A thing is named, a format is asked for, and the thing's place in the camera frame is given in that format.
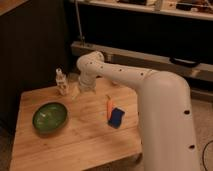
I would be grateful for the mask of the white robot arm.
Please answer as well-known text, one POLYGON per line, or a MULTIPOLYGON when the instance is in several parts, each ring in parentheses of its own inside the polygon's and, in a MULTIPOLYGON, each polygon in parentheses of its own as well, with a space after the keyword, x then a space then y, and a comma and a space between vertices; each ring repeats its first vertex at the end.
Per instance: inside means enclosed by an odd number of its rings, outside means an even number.
POLYGON ((137 94, 144 171, 201 171, 190 87, 175 73, 104 61, 99 51, 79 57, 79 88, 92 90, 98 76, 137 94))

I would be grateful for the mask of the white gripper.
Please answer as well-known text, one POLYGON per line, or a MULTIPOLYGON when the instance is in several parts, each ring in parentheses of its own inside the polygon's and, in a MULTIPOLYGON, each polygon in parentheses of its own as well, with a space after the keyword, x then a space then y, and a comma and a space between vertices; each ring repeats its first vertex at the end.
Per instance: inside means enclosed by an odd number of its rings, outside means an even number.
POLYGON ((94 91, 96 80, 89 76, 80 75, 78 78, 78 87, 81 92, 94 91))

